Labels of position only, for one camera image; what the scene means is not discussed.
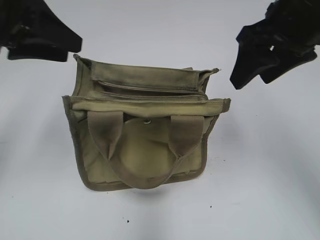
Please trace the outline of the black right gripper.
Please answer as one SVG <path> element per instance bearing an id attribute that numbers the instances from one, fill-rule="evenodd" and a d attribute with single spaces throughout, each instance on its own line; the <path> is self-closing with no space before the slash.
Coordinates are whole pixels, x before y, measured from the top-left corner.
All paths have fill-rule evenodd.
<path id="1" fill-rule="evenodd" d="M 315 47 L 320 44 L 318 0 L 275 0 L 267 7 L 265 20 L 268 38 L 259 24 L 244 26 L 236 37 L 238 53 L 230 81 L 237 90 L 257 75 L 269 84 L 317 58 Z M 272 52 L 279 60 L 277 65 Z"/>

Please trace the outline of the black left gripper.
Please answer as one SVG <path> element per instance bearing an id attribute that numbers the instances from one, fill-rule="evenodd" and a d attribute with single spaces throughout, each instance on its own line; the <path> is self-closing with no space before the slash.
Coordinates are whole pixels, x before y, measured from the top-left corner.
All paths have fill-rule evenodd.
<path id="1" fill-rule="evenodd" d="M 80 52 L 82 43 L 83 39 L 60 20 L 45 1 L 0 2 L 0 46 L 8 48 L 8 60 L 66 62 L 68 52 Z"/>

